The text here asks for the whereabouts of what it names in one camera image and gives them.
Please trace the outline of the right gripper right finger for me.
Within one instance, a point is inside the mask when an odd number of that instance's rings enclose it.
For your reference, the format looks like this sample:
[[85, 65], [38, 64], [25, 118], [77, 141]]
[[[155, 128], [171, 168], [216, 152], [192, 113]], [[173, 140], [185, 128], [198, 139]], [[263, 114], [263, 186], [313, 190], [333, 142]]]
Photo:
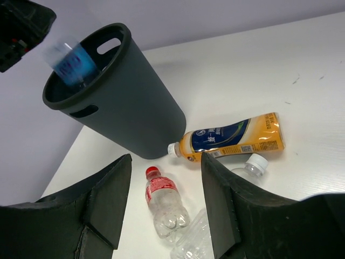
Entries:
[[202, 183], [215, 258], [344, 258], [344, 195], [270, 193], [207, 153]]

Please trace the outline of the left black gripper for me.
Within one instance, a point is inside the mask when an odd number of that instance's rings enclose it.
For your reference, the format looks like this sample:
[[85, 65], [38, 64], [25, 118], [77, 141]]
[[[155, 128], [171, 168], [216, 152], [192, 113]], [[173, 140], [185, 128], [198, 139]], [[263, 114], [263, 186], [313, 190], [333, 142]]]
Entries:
[[50, 32], [56, 13], [32, 1], [1, 1], [1, 72], [39, 45]]

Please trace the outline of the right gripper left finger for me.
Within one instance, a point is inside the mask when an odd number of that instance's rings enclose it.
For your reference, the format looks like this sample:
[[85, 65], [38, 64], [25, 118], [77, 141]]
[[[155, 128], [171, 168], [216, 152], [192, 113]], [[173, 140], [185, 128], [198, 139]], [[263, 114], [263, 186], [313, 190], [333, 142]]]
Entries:
[[36, 202], [1, 207], [1, 258], [111, 258], [118, 248], [132, 158]]

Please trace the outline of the light blue label water bottle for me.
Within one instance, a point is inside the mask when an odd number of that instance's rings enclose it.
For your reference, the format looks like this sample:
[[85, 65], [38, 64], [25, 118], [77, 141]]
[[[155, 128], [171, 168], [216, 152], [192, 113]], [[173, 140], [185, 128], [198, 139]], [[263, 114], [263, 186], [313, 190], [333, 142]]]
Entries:
[[74, 40], [61, 40], [44, 51], [44, 60], [70, 88], [83, 89], [100, 73], [87, 51]]

